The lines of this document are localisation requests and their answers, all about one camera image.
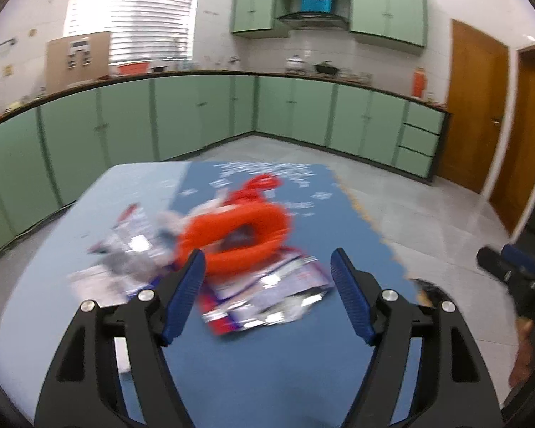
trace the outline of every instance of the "table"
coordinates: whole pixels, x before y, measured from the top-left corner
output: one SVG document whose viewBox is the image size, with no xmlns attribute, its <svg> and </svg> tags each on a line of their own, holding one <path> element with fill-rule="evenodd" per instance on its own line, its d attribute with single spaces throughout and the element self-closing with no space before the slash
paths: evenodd
<svg viewBox="0 0 535 428">
<path fill-rule="evenodd" d="M 316 255 L 325 266 L 333 249 L 341 246 L 357 268 L 371 271 L 383 287 L 412 299 L 415 290 L 404 279 L 402 266 L 352 208 L 332 172 L 320 165 L 279 166 L 284 185 L 274 200 L 288 203 L 295 213 L 290 244 Z M 139 201 L 154 220 L 167 207 L 185 212 L 211 198 L 217 188 L 238 188 L 254 171 L 269 169 L 274 168 L 202 162 L 127 164 L 100 177 L 37 252 L 4 310 L 0 384 L 20 410 L 33 419 L 47 368 L 78 307 L 67 275 L 92 264 L 87 248 L 109 234 L 128 204 Z M 408 412 L 419 349 L 413 340 L 394 421 Z M 164 354 L 197 428 L 312 428 L 340 426 L 372 348 L 352 331 L 333 291 L 297 322 L 223 339 L 210 333 L 194 308 L 183 335 Z M 141 421 L 130 376 L 124 375 L 121 384 L 129 415 Z"/>
</svg>

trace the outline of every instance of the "tile floor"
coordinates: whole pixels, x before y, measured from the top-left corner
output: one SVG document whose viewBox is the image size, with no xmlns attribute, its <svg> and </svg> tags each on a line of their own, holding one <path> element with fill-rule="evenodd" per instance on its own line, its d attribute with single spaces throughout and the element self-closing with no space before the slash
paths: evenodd
<svg viewBox="0 0 535 428">
<path fill-rule="evenodd" d="M 241 138 L 197 159 L 331 168 L 359 200 L 408 275 L 432 281 L 454 298 L 478 342 L 500 402 L 505 399 L 518 344 L 514 308 L 505 289 L 478 270 L 475 254 L 486 244 L 503 246 L 508 237 L 493 209 L 478 194 L 440 178 L 429 187 L 363 163 L 263 137 Z M 0 259 L 0 315 L 53 224 Z"/>
</svg>

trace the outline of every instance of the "window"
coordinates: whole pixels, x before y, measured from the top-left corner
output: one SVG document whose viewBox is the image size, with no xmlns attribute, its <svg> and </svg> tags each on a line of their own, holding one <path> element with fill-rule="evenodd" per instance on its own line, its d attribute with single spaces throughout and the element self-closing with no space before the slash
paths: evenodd
<svg viewBox="0 0 535 428">
<path fill-rule="evenodd" d="M 64 36 L 111 31 L 109 62 L 190 58 L 196 0 L 70 0 Z"/>
</svg>

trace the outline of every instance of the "range hood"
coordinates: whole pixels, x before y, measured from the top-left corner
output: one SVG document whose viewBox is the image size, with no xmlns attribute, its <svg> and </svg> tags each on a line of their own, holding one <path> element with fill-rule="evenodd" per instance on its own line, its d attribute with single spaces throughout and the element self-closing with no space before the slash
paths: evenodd
<svg viewBox="0 0 535 428">
<path fill-rule="evenodd" d="M 344 17 L 318 11 L 301 11 L 286 14 L 285 16 L 279 17 L 279 20 L 292 29 L 323 29 L 339 27 L 348 30 L 348 22 Z"/>
</svg>

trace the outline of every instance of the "black countertop edge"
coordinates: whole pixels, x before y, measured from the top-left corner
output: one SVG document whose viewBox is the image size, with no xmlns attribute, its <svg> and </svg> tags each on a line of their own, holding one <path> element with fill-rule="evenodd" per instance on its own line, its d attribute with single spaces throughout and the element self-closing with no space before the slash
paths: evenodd
<svg viewBox="0 0 535 428">
<path fill-rule="evenodd" d="M 258 77 L 288 77 L 288 78 L 301 78 L 301 79 L 306 79 L 306 80 L 317 80 L 319 82 L 329 82 L 332 84 L 347 85 L 349 87 L 362 88 L 363 90 L 371 90 L 373 92 L 384 93 L 390 96 L 396 96 L 406 101 L 412 101 L 422 106 L 425 106 L 427 108 L 431 108 L 431 109 L 435 109 L 436 111 L 447 113 L 445 109 L 442 109 L 437 106 L 433 106 L 431 104 L 428 104 L 416 98 L 412 98 L 410 96 L 400 95 L 398 93 L 389 92 L 388 90 L 381 90 L 380 88 L 368 87 L 365 85 L 358 84 L 356 82 L 347 82 L 347 81 L 340 80 L 337 78 L 321 78 L 321 77 L 313 77 L 313 76 L 304 76 L 304 75 L 287 74 L 287 73 L 272 73 L 272 72 L 263 73 L 263 72 L 245 72 L 245 71 L 175 71 L 175 72 L 151 72 L 147 74 L 132 75 L 132 76 L 119 76 L 119 77 L 114 77 L 114 78 L 110 78 L 107 80 L 98 80 L 98 81 L 94 81 L 88 84 L 79 85 L 78 87 L 68 88 L 67 90 L 63 90 L 58 93 L 53 93 L 51 95 L 44 96 L 43 98 L 40 98 L 38 100 L 31 101 L 23 105 L 20 108 L 16 108 L 15 110 L 7 114 L 4 114 L 0 118 L 0 124 L 3 122 L 6 122 L 8 119 L 14 116 L 22 114 L 23 112 L 29 111 L 30 109 L 46 104 L 47 102 L 63 98 L 64 96 L 73 95 L 75 93 L 84 92 L 86 90 L 106 87 L 107 85 L 120 84 L 122 82 L 144 80 L 147 78 L 193 76 L 193 75 L 247 75 L 247 76 L 258 76 Z"/>
</svg>

